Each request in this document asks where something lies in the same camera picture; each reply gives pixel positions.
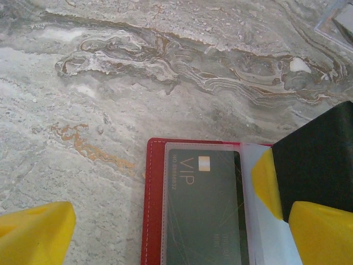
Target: credit card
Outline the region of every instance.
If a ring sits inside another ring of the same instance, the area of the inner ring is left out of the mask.
[[[171,149],[166,162],[162,264],[248,265],[239,153]]]

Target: marble veining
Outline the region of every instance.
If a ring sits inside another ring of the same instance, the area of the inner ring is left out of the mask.
[[[353,98],[324,0],[0,0],[0,214],[69,200],[65,264],[139,264],[150,137],[275,142]]]

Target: red card holder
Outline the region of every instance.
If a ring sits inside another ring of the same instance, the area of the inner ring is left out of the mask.
[[[141,265],[161,263],[164,150],[169,142],[235,144],[233,142],[152,138],[147,144]]]

